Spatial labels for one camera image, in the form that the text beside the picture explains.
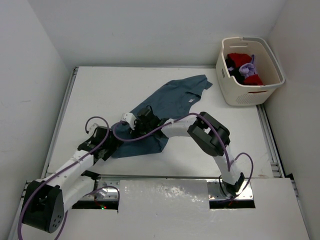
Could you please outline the blue t shirt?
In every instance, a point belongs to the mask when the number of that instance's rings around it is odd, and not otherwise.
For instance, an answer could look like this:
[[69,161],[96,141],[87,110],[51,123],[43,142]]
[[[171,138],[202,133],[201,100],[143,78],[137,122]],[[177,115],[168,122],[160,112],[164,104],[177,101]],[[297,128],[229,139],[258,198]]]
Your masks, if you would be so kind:
[[[154,115],[160,119],[179,119],[190,112],[191,107],[201,100],[203,91],[211,86],[212,83],[204,74],[171,80],[130,112],[137,116],[141,109],[150,106]],[[126,158],[158,154],[164,150],[167,142],[167,138],[155,135],[139,141],[125,142],[113,153],[112,157]]]

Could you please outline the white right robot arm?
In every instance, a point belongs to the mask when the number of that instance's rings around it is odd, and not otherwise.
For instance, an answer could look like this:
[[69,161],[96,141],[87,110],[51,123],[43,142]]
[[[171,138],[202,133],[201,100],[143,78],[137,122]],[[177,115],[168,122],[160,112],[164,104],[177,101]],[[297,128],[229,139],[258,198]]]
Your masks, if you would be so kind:
[[142,137],[148,133],[159,138],[190,137],[207,155],[213,157],[220,170],[225,191],[235,196],[245,176],[230,153],[230,131],[207,112],[190,113],[181,119],[158,118],[147,106],[130,124],[130,133]]

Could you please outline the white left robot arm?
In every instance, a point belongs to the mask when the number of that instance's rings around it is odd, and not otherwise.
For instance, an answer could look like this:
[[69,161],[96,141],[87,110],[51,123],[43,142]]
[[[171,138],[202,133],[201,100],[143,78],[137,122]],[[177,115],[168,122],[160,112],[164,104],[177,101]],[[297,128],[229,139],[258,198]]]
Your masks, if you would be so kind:
[[89,169],[110,158],[122,144],[111,129],[97,126],[62,167],[27,186],[21,222],[47,233],[56,231],[65,213],[94,190],[100,175]]

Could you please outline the white front cover panel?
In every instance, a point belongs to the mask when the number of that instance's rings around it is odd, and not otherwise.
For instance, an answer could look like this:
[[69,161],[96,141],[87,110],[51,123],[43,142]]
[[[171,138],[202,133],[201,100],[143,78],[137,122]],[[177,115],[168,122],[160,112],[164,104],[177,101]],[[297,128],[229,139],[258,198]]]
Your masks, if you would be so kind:
[[204,180],[123,180],[118,210],[68,212],[61,235],[24,225],[25,240],[306,240],[287,178],[251,181],[254,208],[210,209]]

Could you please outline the black garment in basket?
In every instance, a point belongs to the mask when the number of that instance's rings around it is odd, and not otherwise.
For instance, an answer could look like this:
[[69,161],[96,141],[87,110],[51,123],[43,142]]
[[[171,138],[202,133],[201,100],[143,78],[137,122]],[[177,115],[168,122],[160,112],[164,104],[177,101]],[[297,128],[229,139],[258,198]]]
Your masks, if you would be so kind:
[[234,76],[236,81],[239,83],[239,84],[243,84],[244,81],[245,81],[245,77],[241,75],[241,73],[239,72],[239,67],[236,67],[236,63],[230,59],[229,57],[227,57],[225,59],[225,63],[226,63],[226,66],[227,66],[227,70],[229,72],[229,75],[230,76]]

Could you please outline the red garment in basket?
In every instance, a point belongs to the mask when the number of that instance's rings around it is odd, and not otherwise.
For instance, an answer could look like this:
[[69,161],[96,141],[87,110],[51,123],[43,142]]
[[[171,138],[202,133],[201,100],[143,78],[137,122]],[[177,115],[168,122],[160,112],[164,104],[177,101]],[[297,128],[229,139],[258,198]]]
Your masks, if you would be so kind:
[[233,68],[239,68],[244,64],[250,63],[251,61],[252,57],[245,53],[229,53],[226,59],[226,63]]

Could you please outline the cream perforated laundry basket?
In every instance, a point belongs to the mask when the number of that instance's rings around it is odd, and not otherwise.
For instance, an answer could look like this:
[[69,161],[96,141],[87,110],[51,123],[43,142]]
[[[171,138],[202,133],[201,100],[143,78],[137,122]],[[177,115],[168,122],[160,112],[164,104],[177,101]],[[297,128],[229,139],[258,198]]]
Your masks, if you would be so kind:
[[258,37],[223,39],[216,73],[224,100],[231,106],[263,104],[285,83],[269,45]]

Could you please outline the lavender garment in basket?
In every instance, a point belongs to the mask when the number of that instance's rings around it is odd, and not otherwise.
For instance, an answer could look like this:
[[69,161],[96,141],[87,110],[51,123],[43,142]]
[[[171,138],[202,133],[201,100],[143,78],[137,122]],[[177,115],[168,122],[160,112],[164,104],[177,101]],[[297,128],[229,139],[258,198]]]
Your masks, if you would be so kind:
[[255,60],[256,60],[256,58],[255,58],[255,55],[253,54],[253,55],[251,55],[251,61],[249,63],[243,64],[239,68],[239,72],[242,76],[244,76],[244,78],[258,74],[258,71],[256,69],[256,65],[255,65]]

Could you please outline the red garment front of basket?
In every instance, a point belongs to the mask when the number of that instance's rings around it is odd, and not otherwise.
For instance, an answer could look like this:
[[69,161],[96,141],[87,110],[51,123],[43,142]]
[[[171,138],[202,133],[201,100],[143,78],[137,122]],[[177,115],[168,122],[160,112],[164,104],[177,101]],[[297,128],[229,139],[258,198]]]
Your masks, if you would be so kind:
[[258,74],[250,75],[246,77],[243,81],[243,85],[246,86],[263,86],[264,83],[260,79]]

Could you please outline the aluminium table edge rail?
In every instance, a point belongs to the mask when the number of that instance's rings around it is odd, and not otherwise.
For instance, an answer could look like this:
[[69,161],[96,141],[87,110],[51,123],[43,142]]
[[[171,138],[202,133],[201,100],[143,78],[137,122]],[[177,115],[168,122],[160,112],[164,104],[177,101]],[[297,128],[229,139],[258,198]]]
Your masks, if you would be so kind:
[[76,78],[77,73],[78,73],[78,69],[79,69],[79,67],[76,66],[72,70],[72,73],[71,73],[70,78],[68,80],[68,84],[67,84],[67,87],[66,87],[66,90],[65,90],[65,93],[64,93],[64,97],[63,97],[63,101],[62,101],[62,104],[61,104],[61,108],[59,110],[59,115],[58,115],[58,118],[57,118],[57,121],[56,121],[54,132],[53,132],[53,135],[52,135],[52,138],[51,138],[51,142],[50,142],[50,145],[49,145],[49,149],[48,149],[48,152],[47,152],[47,155],[46,155],[46,159],[45,159],[45,162],[44,162],[44,166],[43,166],[43,170],[42,170],[42,173],[41,173],[41,177],[42,178],[44,178],[46,176],[47,172],[48,172],[48,167],[49,167],[50,161],[52,159],[52,155],[53,155],[53,151],[54,151],[54,148],[55,148],[55,145],[56,145],[57,137],[58,137],[58,134],[59,134],[59,131],[60,131],[60,128],[61,128],[61,124],[62,124],[64,115],[65,115],[65,112],[66,112],[66,108],[68,106],[68,102],[69,102],[70,95],[71,95],[71,92],[72,92],[72,88],[73,88],[73,85],[74,85],[74,82],[75,82],[75,78]]

